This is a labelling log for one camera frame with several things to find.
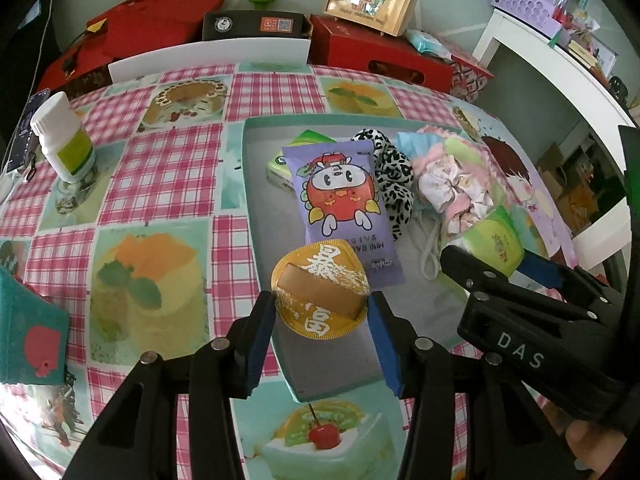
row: red cherry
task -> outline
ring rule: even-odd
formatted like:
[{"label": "red cherry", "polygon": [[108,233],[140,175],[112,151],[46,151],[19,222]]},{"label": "red cherry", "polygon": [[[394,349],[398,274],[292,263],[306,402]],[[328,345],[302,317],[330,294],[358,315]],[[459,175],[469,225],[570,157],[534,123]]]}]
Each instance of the red cherry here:
[{"label": "red cherry", "polygon": [[308,438],[316,449],[333,449],[340,444],[340,430],[335,424],[321,424],[309,431]]}]

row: bottle label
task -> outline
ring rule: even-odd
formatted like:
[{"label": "bottle label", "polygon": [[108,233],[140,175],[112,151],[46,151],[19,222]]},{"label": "bottle label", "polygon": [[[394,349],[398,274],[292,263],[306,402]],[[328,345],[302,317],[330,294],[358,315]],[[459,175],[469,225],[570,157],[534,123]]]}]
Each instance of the bottle label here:
[{"label": "bottle label", "polygon": [[57,155],[67,171],[75,175],[86,164],[93,152],[94,146],[91,143],[91,139],[80,128]]}]

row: wooden box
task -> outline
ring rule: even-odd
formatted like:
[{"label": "wooden box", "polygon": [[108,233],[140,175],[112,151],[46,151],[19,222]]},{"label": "wooden box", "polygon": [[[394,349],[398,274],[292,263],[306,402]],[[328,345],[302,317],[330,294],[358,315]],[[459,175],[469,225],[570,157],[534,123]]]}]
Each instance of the wooden box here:
[{"label": "wooden box", "polygon": [[327,0],[325,13],[400,36],[418,0]]}]

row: white shelf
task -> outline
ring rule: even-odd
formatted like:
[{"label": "white shelf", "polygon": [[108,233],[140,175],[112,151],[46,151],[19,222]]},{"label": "white shelf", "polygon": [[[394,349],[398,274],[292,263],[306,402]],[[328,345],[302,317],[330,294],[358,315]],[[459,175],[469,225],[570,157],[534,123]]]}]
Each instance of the white shelf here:
[{"label": "white shelf", "polygon": [[[620,175],[625,159],[618,126],[636,126],[605,89],[578,60],[518,19],[495,9],[473,56],[485,65],[503,44],[540,72],[581,113],[596,134],[596,142],[615,161]],[[580,266],[591,269],[631,242],[626,200],[621,200],[595,224],[574,238]]]}]

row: blue tape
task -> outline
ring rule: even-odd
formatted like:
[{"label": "blue tape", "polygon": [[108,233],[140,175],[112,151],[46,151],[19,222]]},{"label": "blue tape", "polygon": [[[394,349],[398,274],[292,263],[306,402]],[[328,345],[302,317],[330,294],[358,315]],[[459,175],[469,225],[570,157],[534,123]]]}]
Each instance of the blue tape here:
[{"label": "blue tape", "polygon": [[367,304],[369,307],[367,312],[369,330],[373,338],[373,343],[376,346],[378,361],[380,361],[380,367],[385,376],[385,383],[391,388],[394,395],[399,397],[404,390],[404,384],[402,384],[400,374],[400,359],[394,349],[391,336],[386,330],[385,324],[382,321],[382,315],[373,296],[369,296]]},{"label": "blue tape", "polygon": [[524,259],[518,266],[517,271],[529,276],[540,285],[546,286],[546,288],[560,290],[564,285],[564,278],[560,273],[558,264],[545,260],[529,251],[524,251]]},{"label": "blue tape", "polygon": [[252,391],[260,382],[262,376],[262,368],[264,367],[264,358],[267,355],[271,333],[273,333],[273,324],[276,320],[276,308],[273,297],[269,299],[267,307],[264,309],[260,326],[255,334],[255,340],[251,345],[248,357],[248,369],[246,375],[246,386]]}]

